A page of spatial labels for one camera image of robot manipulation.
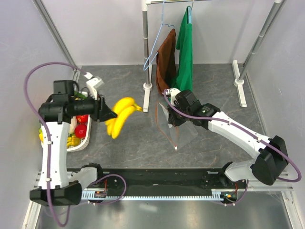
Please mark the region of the brown towel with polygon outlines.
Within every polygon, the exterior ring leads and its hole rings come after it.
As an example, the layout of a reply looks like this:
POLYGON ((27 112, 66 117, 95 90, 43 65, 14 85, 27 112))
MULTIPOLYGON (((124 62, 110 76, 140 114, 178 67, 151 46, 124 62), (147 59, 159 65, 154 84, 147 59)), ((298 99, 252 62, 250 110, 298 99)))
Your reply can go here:
POLYGON ((160 94, 172 86, 176 78, 176 31, 172 29, 158 49, 156 56, 156 86, 160 94))

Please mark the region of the green chili pepper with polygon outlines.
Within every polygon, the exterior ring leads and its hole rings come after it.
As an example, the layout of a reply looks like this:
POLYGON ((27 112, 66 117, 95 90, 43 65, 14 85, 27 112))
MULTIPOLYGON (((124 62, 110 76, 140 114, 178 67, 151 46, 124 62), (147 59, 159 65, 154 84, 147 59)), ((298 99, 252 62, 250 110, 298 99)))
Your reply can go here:
POLYGON ((75 100, 86 100, 88 98, 87 95, 81 93, 81 92, 78 92, 78 91, 74 91, 74 99, 75 100))

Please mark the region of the white plastic basket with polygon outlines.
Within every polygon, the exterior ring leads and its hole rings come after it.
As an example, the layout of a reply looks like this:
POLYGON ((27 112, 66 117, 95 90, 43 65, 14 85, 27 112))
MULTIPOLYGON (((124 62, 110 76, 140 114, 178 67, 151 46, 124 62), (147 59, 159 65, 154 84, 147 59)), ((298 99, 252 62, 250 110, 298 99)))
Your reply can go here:
POLYGON ((69 148, 67 148, 67 138, 69 136, 75 135, 74 133, 69 134, 71 121, 68 123, 67 122, 58 123, 57 121, 47 122, 46 126, 43 125, 41 126, 44 136, 47 137, 47 139, 44 140, 43 144, 41 144, 43 150, 45 151, 48 149, 48 143, 51 143, 52 152, 64 152, 64 151, 76 152, 83 150, 89 143, 91 122, 92 119, 89 116, 88 123, 86 123, 87 125, 86 136, 84 138, 80 138, 81 143, 78 146, 69 147, 69 148))

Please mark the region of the clear zip top bag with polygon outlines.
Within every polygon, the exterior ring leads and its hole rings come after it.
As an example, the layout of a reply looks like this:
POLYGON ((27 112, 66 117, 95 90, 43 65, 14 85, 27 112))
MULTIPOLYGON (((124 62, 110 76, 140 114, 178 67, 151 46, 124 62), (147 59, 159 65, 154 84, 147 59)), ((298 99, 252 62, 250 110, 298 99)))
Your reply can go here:
POLYGON ((198 132, 192 126, 191 122, 187 121, 181 126, 174 126, 168 123, 168 118, 169 111, 166 102, 157 100, 155 105, 155 122, 157 128, 170 142, 175 151, 191 143, 198 136, 198 132))

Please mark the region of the yellow banana bunch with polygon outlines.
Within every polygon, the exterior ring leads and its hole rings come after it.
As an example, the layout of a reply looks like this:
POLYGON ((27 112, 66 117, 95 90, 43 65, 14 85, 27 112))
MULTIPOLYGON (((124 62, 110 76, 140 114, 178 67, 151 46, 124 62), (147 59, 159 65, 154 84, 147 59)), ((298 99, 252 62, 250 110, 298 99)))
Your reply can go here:
POLYGON ((140 107, 131 97, 120 99, 112 110, 117 114, 117 117, 105 122, 107 134, 111 136, 112 139, 116 139, 119 136, 123 125, 131 114, 135 111, 143 111, 142 107, 140 107))
POLYGON ((46 137, 46 136, 44 136, 44 134, 43 134, 43 131, 42 131, 42 128, 41 128, 41 127, 39 128, 39 139, 40 139, 40 141, 41 141, 41 143, 42 143, 42 144, 43 144, 44 140, 45 140, 45 139, 47 139, 47 137, 46 137))

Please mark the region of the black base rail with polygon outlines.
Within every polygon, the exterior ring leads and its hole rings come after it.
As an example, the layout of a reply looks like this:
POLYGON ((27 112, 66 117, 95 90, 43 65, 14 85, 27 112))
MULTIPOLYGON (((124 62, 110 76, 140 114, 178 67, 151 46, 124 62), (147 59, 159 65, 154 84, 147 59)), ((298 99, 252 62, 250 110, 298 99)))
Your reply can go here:
POLYGON ((221 200, 216 190, 246 188, 246 181, 232 182, 221 168, 108 168, 98 175, 102 181, 88 188, 79 184, 68 189, 68 197, 88 200, 221 200))

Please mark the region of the yellow corn cob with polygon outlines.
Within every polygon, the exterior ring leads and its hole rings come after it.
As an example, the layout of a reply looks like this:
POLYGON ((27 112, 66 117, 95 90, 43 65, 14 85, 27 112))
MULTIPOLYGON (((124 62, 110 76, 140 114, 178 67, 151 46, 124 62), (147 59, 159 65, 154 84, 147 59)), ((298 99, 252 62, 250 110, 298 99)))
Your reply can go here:
POLYGON ((81 139, 76 137, 75 135, 69 136, 67 138, 67 148, 76 147, 81 143, 81 139))

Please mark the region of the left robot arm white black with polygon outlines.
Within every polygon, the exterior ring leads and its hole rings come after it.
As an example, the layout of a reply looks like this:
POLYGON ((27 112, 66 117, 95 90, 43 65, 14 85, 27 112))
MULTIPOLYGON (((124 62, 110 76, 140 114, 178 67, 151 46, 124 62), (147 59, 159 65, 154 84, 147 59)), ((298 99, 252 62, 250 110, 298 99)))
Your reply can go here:
POLYGON ((53 83, 53 94, 44 102, 38 113, 42 117, 43 156, 38 187, 30 191, 30 200, 44 206, 72 206, 81 201, 82 192, 89 185, 101 187, 105 177, 96 163, 82 166, 73 177, 67 174, 67 140, 71 120, 78 115, 89 115, 92 120, 104 122, 116 118, 100 96, 97 88, 102 79, 94 77, 86 82, 88 97, 77 100, 72 80, 53 83))

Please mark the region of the blue hanger under shirt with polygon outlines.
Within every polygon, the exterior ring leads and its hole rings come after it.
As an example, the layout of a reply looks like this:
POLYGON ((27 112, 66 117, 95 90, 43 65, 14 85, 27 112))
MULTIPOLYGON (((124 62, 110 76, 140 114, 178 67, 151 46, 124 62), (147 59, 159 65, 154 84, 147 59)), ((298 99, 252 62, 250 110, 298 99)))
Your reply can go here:
POLYGON ((192 9, 193 9, 193 3, 194 3, 194 0, 192 0, 191 5, 189 5, 189 6, 187 7, 187 23, 188 23, 188 24, 191 24, 191 23, 192 23, 192 9))

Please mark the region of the white radish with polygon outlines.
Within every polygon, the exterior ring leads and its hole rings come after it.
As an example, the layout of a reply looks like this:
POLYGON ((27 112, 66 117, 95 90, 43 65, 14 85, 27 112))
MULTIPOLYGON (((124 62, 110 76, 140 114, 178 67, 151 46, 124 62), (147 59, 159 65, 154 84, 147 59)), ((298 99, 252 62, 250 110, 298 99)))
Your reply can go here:
POLYGON ((78 125, 77 119, 76 119, 76 117, 74 116, 74 117, 71 119, 69 134, 73 134, 73 133, 74 133, 74 130, 75 130, 75 128, 76 128, 77 125, 78 125))

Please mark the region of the green t-shirt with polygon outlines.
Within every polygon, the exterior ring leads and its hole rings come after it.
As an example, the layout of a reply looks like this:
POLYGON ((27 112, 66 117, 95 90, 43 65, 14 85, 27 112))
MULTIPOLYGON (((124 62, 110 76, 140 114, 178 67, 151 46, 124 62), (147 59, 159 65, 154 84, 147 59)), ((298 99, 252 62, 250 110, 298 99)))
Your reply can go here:
POLYGON ((193 90, 193 25, 187 23, 187 9, 183 16, 176 49, 179 50, 179 69, 172 88, 180 91, 193 90))

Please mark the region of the metal clothes rack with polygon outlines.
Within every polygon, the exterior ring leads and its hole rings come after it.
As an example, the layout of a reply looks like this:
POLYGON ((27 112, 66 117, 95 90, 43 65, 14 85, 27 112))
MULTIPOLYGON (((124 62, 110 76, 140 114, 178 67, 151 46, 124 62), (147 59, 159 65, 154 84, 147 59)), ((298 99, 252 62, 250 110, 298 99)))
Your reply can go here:
MULTIPOLYGON (((157 54, 154 53, 155 43, 152 48, 149 49, 149 35, 148 35, 148 6, 151 4, 162 4, 165 3, 176 3, 175 0, 142 0, 142 23, 143 23, 143 44, 144 44, 144 65, 143 70, 147 72, 146 82, 143 84, 144 90, 144 102, 143 102, 143 110, 145 112, 149 111, 149 100, 150 100, 150 91, 152 90, 152 63, 155 60, 157 54)), ((244 78, 247 74, 247 71, 250 67, 250 63, 253 61, 256 53, 258 52, 265 35, 268 30, 271 28, 272 23, 276 19, 278 12, 280 11, 282 5, 284 4, 283 0, 275 0, 273 5, 268 13, 268 16, 255 40, 252 48, 250 49, 244 63, 243 69, 240 71, 238 66, 238 61, 236 59, 232 62, 232 68, 234 73, 234 86, 237 89, 239 105, 241 107, 246 108, 247 102, 244 93, 244 78)))

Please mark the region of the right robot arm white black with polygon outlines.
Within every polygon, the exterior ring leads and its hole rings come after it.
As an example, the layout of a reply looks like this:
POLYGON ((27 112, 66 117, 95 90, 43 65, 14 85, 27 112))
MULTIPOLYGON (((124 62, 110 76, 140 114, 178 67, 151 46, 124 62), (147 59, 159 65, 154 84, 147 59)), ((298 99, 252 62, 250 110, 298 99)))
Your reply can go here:
POLYGON ((201 104, 190 90, 176 88, 163 92, 170 102, 168 122, 177 127, 190 121, 195 126, 217 133, 244 150, 251 159, 228 162, 218 176, 222 187, 228 188, 243 179, 257 179, 271 186, 288 165, 285 141, 279 136, 270 138, 231 119, 216 106, 201 104))

